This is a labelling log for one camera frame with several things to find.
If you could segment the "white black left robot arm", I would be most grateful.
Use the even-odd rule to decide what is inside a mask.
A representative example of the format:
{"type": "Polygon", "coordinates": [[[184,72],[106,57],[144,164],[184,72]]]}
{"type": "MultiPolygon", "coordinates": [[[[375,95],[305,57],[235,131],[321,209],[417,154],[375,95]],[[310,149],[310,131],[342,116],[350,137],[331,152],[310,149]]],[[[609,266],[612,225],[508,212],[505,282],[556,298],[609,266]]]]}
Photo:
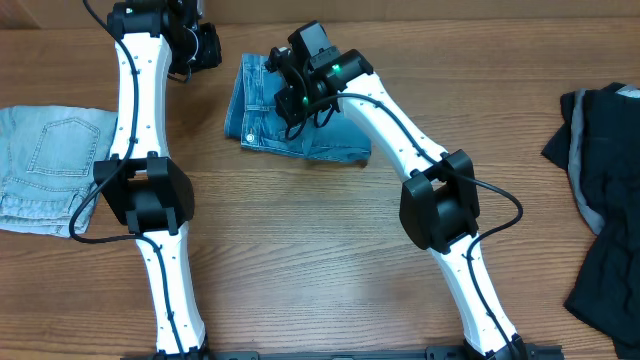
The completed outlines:
{"type": "Polygon", "coordinates": [[[118,116],[107,159],[93,165],[96,189],[145,263],[156,317],[156,359],[211,359],[195,301],[188,255],[195,198],[189,177],[173,162],[166,135],[169,80],[217,67],[215,27],[200,1],[123,1],[100,26],[115,41],[118,116]]]}

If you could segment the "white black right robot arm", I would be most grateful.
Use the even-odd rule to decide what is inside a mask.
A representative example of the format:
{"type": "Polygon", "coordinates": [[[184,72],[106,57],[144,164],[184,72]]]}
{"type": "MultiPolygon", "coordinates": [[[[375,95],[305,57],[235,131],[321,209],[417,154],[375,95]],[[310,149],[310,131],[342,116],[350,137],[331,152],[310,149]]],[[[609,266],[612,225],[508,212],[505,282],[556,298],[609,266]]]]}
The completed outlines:
{"type": "Polygon", "coordinates": [[[510,193],[475,177],[471,158],[424,134],[395,103],[370,62],[341,52],[312,21],[293,32],[265,63],[286,86],[276,113],[296,130],[319,113],[341,112],[386,155],[402,182],[399,218],[410,240],[439,265],[458,308],[471,359],[524,359],[526,346],[502,309],[486,269],[477,219],[478,191],[510,193]]]}

